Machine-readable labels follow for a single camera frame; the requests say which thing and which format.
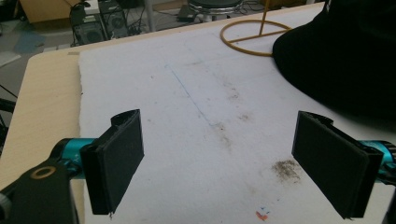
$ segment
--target black cloth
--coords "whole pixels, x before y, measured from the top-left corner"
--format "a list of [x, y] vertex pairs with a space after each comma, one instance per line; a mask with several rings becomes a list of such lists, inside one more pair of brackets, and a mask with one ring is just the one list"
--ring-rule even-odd
[[396, 1], [332, 0], [278, 38], [273, 57], [292, 85], [356, 115], [396, 119]]

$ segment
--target desk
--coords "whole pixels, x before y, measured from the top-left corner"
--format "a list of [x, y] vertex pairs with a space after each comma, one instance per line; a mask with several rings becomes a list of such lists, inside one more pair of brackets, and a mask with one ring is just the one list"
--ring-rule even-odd
[[[268, 13], [268, 16], [280, 15], [308, 7], [321, 8], [322, 4], [272, 11]], [[260, 20], [261, 18], [262, 14], [257, 14], [227, 21], [215, 21], [78, 48], [52, 51], [33, 57], [26, 68], [20, 97], [10, 124], [4, 153], [0, 160], [0, 188], [17, 179], [27, 169], [45, 160], [59, 140], [66, 137], [79, 137], [78, 118], [81, 86], [78, 55], [81, 51], [194, 29], [205, 29], [215, 25], [225, 25], [231, 21]], [[77, 204], [82, 204], [81, 191], [78, 191], [81, 190], [81, 182], [76, 183], [74, 190], [76, 191], [75, 197], [78, 200]], [[384, 202], [386, 199], [379, 198], [376, 201]]]

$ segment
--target stain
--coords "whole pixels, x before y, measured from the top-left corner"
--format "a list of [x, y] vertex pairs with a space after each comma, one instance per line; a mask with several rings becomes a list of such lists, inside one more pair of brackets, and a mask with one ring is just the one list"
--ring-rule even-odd
[[251, 195], [255, 195], [257, 193], [257, 189], [254, 188], [253, 186], [249, 185], [248, 183], [245, 183], [245, 185], [247, 186], [247, 190], [249, 191], [249, 193]]
[[298, 173], [301, 171], [301, 166], [292, 160], [277, 161], [272, 170], [279, 177], [280, 181], [291, 181], [292, 183], [300, 182], [301, 178]]
[[200, 61], [197, 61], [197, 62], [193, 62], [193, 63], [186, 63], [186, 65], [187, 66], [190, 66], [190, 65], [198, 65], [198, 64], [201, 64], [201, 63], [204, 63], [202, 60], [200, 60]]
[[235, 101], [238, 100], [239, 98], [239, 91], [236, 90], [235, 87], [232, 87], [230, 90], [230, 97], [228, 97], [230, 100]]
[[261, 221], [265, 221], [268, 219], [267, 215], [262, 215], [260, 212], [256, 211], [256, 216], [261, 220]]
[[244, 121], [244, 122], [246, 122], [246, 121], [249, 120], [249, 116], [248, 116], [248, 115], [241, 115], [241, 116], [239, 116], [238, 118], [239, 118], [240, 120]]
[[224, 145], [228, 148], [229, 152], [232, 152], [232, 141], [230, 140], [230, 138], [227, 137], [226, 135], [226, 128], [224, 126], [223, 123], [218, 123], [216, 125], [214, 125], [214, 127], [217, 130], [217, 134], [219, 135], [219, 138], [221, 140], [222, 143], [224, 143]]

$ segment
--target black chair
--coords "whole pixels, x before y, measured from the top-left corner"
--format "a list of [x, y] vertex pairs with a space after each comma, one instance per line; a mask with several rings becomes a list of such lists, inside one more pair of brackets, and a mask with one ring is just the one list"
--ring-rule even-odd
[[243, 0], [189, 0], [189, 8], [197, 14], [212, 16], [212, 21], [218, 15], [225, 15], [239, 11]]

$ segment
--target dirt mark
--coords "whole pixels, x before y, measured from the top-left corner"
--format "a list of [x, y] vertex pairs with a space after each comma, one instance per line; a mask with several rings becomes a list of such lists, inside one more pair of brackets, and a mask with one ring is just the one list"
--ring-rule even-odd
[[272, 170], [276, 173], [281, 182], [291, 181], [292, 183], [298, 183], [301, 180], [298, 173], [301, 172], [302, 168], [296, 161], [277, 161], [272, 166]]
[[230, 138], [227, 136], [226, 128], [223, 123], [218, 123], [215, 125], [217, 131], [217, 134], [220, 137], [221, 142], [225, 144], [225, 146], [228, 148], [229, 152], [232, 152], [232, 142]]

